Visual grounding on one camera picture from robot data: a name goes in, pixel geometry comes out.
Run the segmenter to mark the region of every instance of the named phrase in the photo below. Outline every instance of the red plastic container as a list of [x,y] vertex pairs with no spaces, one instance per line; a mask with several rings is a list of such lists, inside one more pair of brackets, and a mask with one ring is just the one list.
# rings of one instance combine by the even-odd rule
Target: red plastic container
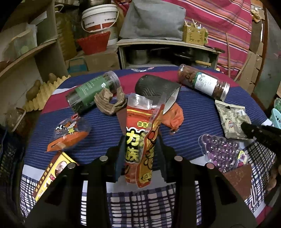
[[77,43],[82,47],[85,55],[91,55],[106,51],[110,32],[93,34],[85,38],[80,38]]

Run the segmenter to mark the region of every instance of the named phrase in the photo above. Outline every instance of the floor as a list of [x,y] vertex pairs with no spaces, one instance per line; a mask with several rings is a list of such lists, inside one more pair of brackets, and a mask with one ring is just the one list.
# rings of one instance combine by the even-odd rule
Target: floor
[[267,10],[268,15],[268,44],[266,58],[260,79],[254,93],[268,108],[281,81],[281,30]]

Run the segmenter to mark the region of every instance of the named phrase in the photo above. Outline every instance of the light blue plastic basket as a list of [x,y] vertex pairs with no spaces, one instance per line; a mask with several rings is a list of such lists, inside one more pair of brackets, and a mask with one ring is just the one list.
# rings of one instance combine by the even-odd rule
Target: light blue plastic basket
[[274,127],[281,129],[281,113],[276,108],[271,110],[271,119]]

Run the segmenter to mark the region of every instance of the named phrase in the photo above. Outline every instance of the yellow egg tray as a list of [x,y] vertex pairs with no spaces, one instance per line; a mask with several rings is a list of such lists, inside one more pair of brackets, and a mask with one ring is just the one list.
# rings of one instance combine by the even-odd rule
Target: yellow egg tray
[[68,77],[63,76],[62,78],[58,78],[56,81],[54,81],[54,83],[50,83],[50,81],[47,83],[44,82],[40,86],[37,96],[32,101],[26,101],[23,108],[27,112],[33,110],[42,110],[52,93],[68,78],[70,78],[70,75]]

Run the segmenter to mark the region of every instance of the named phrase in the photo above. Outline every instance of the crumpled brown paper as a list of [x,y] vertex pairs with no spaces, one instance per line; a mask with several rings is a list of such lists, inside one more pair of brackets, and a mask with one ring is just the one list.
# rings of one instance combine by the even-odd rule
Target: crumpled brown paper
[[95,95],[95,103],[98,109],[109,116],[122,109],[126,105],[127,101],[121,86],[117,88],[117,102],[115,104],[109,103],[112,97],[113,94],[107,88],[103,88],[100,93]]

